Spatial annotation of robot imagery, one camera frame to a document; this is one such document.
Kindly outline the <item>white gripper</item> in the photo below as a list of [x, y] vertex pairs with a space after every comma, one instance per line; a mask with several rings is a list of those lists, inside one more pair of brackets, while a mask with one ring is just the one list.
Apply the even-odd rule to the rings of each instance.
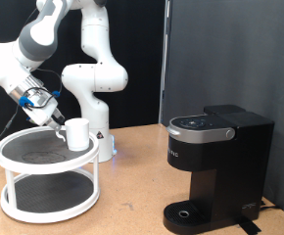
[[25, 93], [29, 102], [25, 105], [25, 112], [31, 120], [39, 125], [47, 125], [55, 131], [60, 131], [65, 123], [65, 117], [57, 109], [58, 102], [45, 90], [29, 90]]

